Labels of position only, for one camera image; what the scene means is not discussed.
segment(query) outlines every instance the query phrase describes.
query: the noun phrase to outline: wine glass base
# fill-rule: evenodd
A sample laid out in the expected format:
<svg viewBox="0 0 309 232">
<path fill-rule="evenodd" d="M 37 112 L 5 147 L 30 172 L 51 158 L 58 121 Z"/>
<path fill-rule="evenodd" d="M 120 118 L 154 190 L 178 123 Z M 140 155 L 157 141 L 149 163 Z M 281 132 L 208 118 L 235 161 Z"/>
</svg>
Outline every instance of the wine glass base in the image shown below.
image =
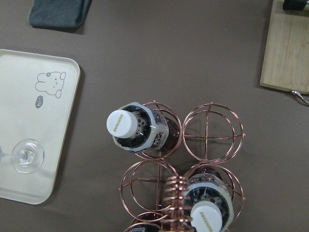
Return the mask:
<svg viewBox="0 0 309 232">
<path fill-rule="evenodd" d="M 34 140 L 24 140 L 18 143 L 12 152 L 12 166 L 20 173 L 35 172 L 43 163 L 44 150 Z"/>
</svg>

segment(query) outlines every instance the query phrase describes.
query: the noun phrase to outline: gray towel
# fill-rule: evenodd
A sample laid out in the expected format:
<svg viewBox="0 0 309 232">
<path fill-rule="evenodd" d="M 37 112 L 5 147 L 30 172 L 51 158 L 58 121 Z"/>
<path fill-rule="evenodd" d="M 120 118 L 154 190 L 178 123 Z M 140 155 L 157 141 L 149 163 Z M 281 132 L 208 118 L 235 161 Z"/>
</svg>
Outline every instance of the gray towel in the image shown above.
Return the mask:
<svg viewBox="0 0 309 232">
<path fill-rule="evenodd" d="M 28 21 L 36 28 L 78 28 L 91 0 L 34 0 Z"/>
</svg>

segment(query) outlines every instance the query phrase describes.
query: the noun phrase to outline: tray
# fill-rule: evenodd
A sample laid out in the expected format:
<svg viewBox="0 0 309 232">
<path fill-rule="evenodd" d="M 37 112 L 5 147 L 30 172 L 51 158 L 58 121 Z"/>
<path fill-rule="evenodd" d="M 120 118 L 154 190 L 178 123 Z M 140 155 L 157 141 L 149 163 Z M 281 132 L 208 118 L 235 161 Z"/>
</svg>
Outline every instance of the tray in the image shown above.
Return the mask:
<svg viewBox="0 0 309 232">
<path fill-rule="evenodd" d="M 2 152 L 25 139 L 44 149 L 42 166 L 30 174 L 1 160 L 0 197 L 39 204 L 51 195 L 79 77 L 72 59 L 0 49 Z"/>
</svg>

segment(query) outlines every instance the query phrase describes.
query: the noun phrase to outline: wooden cutting board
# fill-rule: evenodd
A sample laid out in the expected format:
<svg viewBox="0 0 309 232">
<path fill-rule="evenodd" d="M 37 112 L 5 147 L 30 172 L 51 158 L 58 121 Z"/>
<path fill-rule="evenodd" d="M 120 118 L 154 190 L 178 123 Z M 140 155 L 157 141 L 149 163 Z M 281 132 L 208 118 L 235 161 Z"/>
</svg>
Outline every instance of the wooden cutting board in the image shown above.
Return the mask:
<svg viewBox="0 0 309 232">
<path fill-rule="evenodd" d="M 274 0 L 260 85 L 309 94 L 309 12 Z"/>
</svg>

